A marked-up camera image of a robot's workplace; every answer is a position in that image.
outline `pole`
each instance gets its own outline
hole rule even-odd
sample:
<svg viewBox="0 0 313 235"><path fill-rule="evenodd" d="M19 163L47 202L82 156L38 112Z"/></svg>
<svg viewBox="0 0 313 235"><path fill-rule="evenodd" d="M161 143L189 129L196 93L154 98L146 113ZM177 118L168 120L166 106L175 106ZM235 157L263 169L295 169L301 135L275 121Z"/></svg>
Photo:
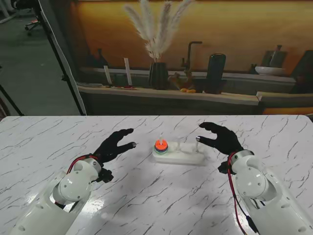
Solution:
<svg viewBox="0 0 313 235"><path fill-rule="evenodd" d="M5 89L2 87L2 85L0 85L0 91L3 93L4 97L10 102L10 104L13 106L13 108L16 110L16 112L17 112L20 116L24 116L24 114L19 110L19 108L16 106L16 104L15 104L14 101L11 99L11 97L9 96L9 94L5 91Z"/></svg>
<svg viewBox="0 0 313 235"><path fill-rule="evenodd" d="M60 66L60 68L62 70L62 73L63 73L62 81L66 81L67 82L68 88L69 88L69 90L70 90L70 92L71 92L71 94L72 94L72 96L74 98L74 101L76 103L76 106L78 108L78 111L79 111L80 115L85 116L86 114L84 114L84 112L83 112L83 110L82 110L82 108L81 108L81 106L79 104L78 98L77 98L77 96L75 94L74 88L73 88L73 86L72 86L72 84L70 82L70 79L69 79L69 77L67 75L67 72L66 72L66 70L65 70L65 68L64 68L64 66L62 64L62 61L61 61L61 58L60 58L59 53L57 51L57 48L55 47L54 42L53 42L53 40L52 40L52 38L50 36L50 30L49 30L48 26L45 24L43 16L41 15L41 8L40 8L39 4L34 6L34 11L35 11L35 14L37 16L37 19L38 19L39 23L42 25L42 27L43 27L43 29L45 31L45 34L46 34L46 36L48 38L48 41L49 41L49 43L50 43L50 45L52 47L53 53L54 53L55 57L57 58L59 66Z"/></svg>

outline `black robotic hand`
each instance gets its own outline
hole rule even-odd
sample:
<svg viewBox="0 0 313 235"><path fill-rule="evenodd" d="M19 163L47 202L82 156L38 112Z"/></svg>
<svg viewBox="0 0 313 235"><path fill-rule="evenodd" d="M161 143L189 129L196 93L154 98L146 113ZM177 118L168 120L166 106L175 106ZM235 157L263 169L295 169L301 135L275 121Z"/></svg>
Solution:
<svg viewBox="0 0 313 235"><path fill-rule="evenodd" d="M124 136L132 133L133 131L134 129L130 128L113 132L93 153L93 155L98 158L98 162L107 163L115 159L118 154L135 148L135 142L130 142L122 146L117 146L117 143L122 140Z"/></svg>
<svg viewBox="0 0 313 235"><path fill-rule="evenodd" d="M227 155L243 150L236 134L226 127L219 126L212 122L203 122L199 126L207 131L217 134L217 138L215 140L203 136L197 136L196 140L200 143L216 148L221 153Z"/></svg>

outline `floor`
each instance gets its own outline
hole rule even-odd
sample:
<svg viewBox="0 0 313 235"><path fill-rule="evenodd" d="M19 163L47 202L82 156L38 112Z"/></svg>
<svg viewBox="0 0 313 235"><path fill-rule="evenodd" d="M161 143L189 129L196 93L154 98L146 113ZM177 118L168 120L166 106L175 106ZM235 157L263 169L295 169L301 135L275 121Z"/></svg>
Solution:
<svg viewBox="0 0 313 235"><path fill-rule="evenodd" d="M0 84L25 115L78 115L43 29L38 26L32 36L24 29L34 19L28 13L0 24Z"/></svg>

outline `toy base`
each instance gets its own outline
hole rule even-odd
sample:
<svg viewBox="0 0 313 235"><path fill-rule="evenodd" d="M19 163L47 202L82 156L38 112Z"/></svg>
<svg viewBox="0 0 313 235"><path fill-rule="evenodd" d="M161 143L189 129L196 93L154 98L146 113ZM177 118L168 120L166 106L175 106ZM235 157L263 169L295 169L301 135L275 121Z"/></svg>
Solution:
<svg viewBox="0 0 313 235"><path fill-rule="evenodd" d="M204 155L201 152L196 152L195 143L180 143L180 149L177 150L177 142L167 142L168 151L164 154L159 154L153 147L152 154L158 163L168 164L183 164L183 165L201 165L204 160Z"/></svg>

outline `black faucet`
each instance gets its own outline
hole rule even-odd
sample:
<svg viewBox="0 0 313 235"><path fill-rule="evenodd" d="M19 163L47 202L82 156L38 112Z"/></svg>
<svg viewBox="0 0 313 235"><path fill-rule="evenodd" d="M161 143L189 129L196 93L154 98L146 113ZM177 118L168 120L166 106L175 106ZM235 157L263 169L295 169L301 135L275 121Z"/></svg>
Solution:
<svg viewBox="0 0 313 235"><path fill-rule="evenodd" d="M188 57L187 57L187 61L185 63L185 58L182 58L182 63L181 63L181 66L182 67L185 67L187 71L189 71L190 69L190 53L191 53L191 45L192 44L202 44L202 42L198 42L198 41L192 41L189 43L188 45Z"/></svg>

